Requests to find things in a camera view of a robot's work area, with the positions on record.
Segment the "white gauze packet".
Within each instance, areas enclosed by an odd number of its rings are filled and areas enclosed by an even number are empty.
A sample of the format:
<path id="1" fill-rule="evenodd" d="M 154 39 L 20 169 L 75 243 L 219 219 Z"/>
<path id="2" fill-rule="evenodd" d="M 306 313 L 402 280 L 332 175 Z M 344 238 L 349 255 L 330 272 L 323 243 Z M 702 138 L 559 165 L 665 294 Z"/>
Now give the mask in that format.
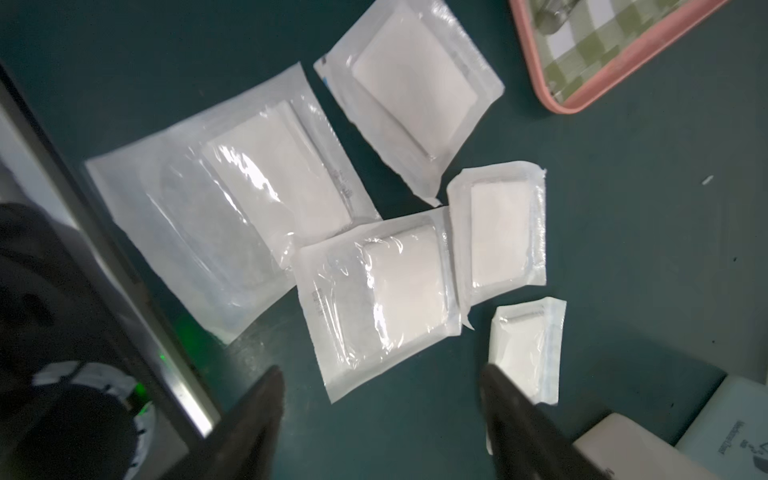
<path id="1" fill-rule="evenodd" d="M 376 1 L 314 69 L 381 160 L 431 206 L 504 85 L 443 1 Z"/>
<path id="2" fill-rule="evenodd" d="M 471 308 L 525 286 L 544 286 L 546 170 L 511 161 L 462 170 L 447 187 L 462 324 Z"/>
<path id="3" fill-rule="evenodd" d="M 86 169 L 115 224 L 226 345 L 294 287 L 300 248 L 379 219 L 300 65 Z"/>
<path id="4" fill-rule="evenodd" d="M 488 362 L 534 405 L 559 402 L 567 302 L 553 297 L 500 306 L 491 320 Z"/>
<path id="5" fill-rule="evenodd" d="M 331 402 L 460 335 L 446 207 L 365 224 L 301 248 L 299 301 Z"/>

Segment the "blue orange first aid kit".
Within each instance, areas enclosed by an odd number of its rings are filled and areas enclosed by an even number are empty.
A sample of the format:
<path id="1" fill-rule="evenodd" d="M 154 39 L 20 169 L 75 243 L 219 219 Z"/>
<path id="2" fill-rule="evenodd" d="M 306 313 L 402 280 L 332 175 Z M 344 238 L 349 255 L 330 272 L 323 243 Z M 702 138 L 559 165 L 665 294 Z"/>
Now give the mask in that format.
<path id="1" fill-rule="evenodd" d="M 676 448 L 722 479 L 767 477 L 767 386 L 727 376 Z"/>

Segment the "white peach first aid kit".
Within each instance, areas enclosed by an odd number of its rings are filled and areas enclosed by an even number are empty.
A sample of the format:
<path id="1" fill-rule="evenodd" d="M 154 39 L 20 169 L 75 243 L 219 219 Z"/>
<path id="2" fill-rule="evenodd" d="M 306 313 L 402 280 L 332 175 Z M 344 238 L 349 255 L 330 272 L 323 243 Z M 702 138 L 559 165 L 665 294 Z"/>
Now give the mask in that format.
<path id="1" fill-rule="evenodd" d="M 718 479 L 618 413 L 609 414 L 573 445 L 610 479 Z"/>

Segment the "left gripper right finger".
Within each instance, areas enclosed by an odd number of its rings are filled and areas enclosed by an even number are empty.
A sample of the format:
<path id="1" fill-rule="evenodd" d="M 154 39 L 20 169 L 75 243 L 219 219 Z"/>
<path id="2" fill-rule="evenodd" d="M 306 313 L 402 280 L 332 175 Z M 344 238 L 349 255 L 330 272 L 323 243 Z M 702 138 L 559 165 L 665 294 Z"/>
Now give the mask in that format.
<path id="1" fill-rule="evenodd" d="M 604 479 L 556 426 L 495 365 L 479 378 L 498 479 Z"/>

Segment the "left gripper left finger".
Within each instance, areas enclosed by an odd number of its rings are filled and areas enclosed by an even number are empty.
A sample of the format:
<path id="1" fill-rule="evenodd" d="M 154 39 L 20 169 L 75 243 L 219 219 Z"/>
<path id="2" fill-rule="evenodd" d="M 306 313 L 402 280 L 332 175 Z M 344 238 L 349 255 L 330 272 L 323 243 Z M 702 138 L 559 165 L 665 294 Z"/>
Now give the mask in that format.
<path id="1" fill-rule="evenodd" d="M 276 365 L 243 395 L 165 479 L 269 479 L 284 412 L 285 382 Z"/>

